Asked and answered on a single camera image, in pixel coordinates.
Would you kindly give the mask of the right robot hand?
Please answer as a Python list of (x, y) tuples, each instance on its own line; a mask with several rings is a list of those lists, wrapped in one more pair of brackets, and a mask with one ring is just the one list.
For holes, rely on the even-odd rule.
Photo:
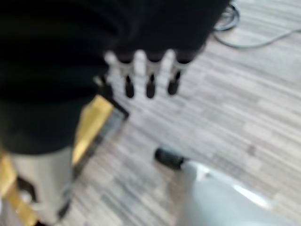
[(198, 51), (226, 0), (3, 0), (0, 142), (19, 190), (51, 226), (70, 205), (72, 148), (107, 51)]

